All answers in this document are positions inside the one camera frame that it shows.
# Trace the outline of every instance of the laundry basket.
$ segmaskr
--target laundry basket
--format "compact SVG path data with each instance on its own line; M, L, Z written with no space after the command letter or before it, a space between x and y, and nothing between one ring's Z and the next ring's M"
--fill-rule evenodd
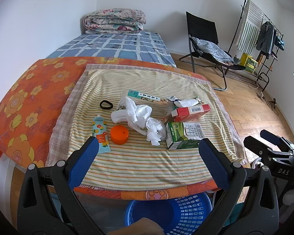
M192 235L211 212L206 193L158 201L131 201L125 212L125 226L142 217L156 222L166 235Z

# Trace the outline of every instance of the black hair tie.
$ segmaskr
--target black hair tie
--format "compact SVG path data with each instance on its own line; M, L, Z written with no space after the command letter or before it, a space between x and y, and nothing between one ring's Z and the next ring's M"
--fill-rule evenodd
M109 106L109 107L103 107L103 103L109 104L110 106ZM107 101L107 100L103 100L103 101L99 104L99 106L100 106L102 109L104 109L104 110L110 110L110 109L113 108L113 104L112 104L111 102Z

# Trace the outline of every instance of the orange jar cap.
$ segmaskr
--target orange jar cap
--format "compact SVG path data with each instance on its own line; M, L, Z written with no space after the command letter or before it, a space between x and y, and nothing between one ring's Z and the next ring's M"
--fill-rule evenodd
M112 127L110 137L113 143L122 145L129 139L129 130L123 125L116 125Z

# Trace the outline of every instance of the orange floral tablecloth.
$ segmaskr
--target orange floral tablecloth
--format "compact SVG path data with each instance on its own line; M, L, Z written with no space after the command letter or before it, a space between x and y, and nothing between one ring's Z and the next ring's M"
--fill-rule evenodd
M111 57L64 57L40 59L13 84L0 102L0 156L5 153L20 166L43 167L49 140L63 105L86 64L120 64L172 71L206 80L176 67ZM194 185L153 191L110 191L75 188L86 194L115 199L168 199L217 188L213 180Z

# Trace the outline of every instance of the green milk carton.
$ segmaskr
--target green milk carton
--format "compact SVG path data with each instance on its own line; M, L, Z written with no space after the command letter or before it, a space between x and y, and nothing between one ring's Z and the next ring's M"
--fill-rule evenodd
M198 147L205 138L200 123L168 122L166 125L166 143L168 149Z

